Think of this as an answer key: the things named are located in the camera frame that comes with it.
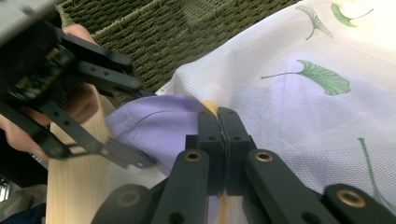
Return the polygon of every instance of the human hand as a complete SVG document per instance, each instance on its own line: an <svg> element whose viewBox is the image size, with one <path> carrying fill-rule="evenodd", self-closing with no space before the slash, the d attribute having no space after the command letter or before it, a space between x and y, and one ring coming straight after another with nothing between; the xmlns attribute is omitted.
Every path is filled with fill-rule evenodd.
<svg viewBox="0 0 396 224"><path fill-rule="evenodd" d="M96 44L90 36L90 33L81 25L74 24L68 26L64 29L64 32ZM75 121L84 123L97 111L97 109L98 103L94 86L83 84L68 96L64 111ZM23 112L41 125L48 125L51 123L51 120L46 115L31 108L26 108ZM49 158L27 132L2 115L0 115L0 128L5 131L7 142L11 147L20 151L33 153L44 160Z"/></svg>

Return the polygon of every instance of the ginkgo leaf print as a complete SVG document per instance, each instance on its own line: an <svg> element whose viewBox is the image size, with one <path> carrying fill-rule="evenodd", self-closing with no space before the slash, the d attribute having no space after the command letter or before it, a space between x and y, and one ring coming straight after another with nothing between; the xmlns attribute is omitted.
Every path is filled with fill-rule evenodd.
<svg viewBox="0 0 396 224"><path fill-rule="evenodd" d="M287 74L297 74L308 77L309 79L318 83L324 89L327 95L331 96L347 93L350 91L349 81L344 79L343 77L338 76L338 74L334 73L333 71L308 61L297 60L297 62L303 64L303 71L298 73L283 73L269 77L278 77Z"/></svg>
<svg viewBox="0 0 396 224"><path fill-rule="evenodd" d="M314 34L315 30L320 30L321 32L325 33L328 37L332 38L332 33L323 25L323 22L318 17L318 14L314 11L314 9L305 6L298 6L296 9L299 9L308 15L309 19L312 22L313 30L309 37L306 39L308 40Z"/></svg>
<svg viewBox="0 0 396 224"><path fill-rule="evenodd" d="M361 149L363 149L364 158L366 159L366 162L367 162L367 169L369 171L370 180L372 182L372 186L373 186L373 190L374 190L373 198L375 198L378 202L384 204L389 210L391 210L393 213L395 213L396 206L394 204L392 204L391 202L389 202L384 197L384 195L382 195L381 191L379 190L378 185L376 184L375 172L374 172L371 160L370 160L370 155L369 155L369 151L367 149L366 143L365 143L365 139L360 137L360 138L358 138L358 140L361 143Z"/></svg>
<svg viewBox="0 0 396 224"><path fill-rule="evenodd" d="M332 14L334 14L334 16L337 20L339 20L341 23L343 23L344 25L349 26L349 27L357 27L356 25L352 24L351 21L362 18L372 11L373 11L373 9L371 9L366 14L359 16L357 18L349 18L349 17L344 16L344 14L340 10L340 7L337 4L332 3Z"/></svg>

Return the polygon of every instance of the white cloth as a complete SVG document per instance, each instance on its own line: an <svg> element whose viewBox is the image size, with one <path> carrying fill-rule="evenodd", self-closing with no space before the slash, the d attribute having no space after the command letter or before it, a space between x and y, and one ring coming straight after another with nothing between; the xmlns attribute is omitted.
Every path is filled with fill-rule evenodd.
<svg viewBox="0 0 396 224"><path fill-rule="evenodd" d="M181 66L157 93L236 110L257 146L309 188L355 186L396 214L394 8L302 1ZM245 222L236 207L225 223Z"/></svg>

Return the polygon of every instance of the lavender fabric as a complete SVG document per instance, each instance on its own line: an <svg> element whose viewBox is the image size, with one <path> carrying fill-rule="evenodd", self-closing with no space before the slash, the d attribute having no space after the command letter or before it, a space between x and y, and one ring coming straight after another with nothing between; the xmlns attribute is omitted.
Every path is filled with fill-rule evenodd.
<svg viewBox="0 0 396 224"><path fill-rule="evenodd" d="M169 175L177 154L184 150L186 134L197 134L197 112L203 109L185 95L152 96L122 106L106 122L120 143L149 154Z"/></svg>

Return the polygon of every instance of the woven wicker surface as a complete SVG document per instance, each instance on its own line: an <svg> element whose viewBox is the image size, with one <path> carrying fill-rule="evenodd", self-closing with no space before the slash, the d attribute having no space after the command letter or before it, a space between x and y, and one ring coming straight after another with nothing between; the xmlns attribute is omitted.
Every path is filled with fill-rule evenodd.
<svg viewBox="0 0 396 224"><path fill-rule="evenodd" d="M69 0L64 23L80 23L98 44L130 55L151 91L175 70L219 47L254 23L299 0ZM117 95L120 106L131 100Z"/></svg>

